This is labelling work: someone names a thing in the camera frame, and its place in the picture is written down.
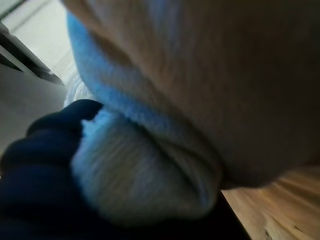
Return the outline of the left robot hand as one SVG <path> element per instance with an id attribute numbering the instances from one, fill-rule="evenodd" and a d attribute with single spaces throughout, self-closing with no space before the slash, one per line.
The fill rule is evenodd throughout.
<path id="1" fill-rule="evenodd" d="M 81 120 L 102 108 L 77 100 L 34 121 L 0 160 L 0 237 L 3 240 L 246 240 L 226 199 L 206 218 L 121 228 L 91 211 L 71 177 Z"/>

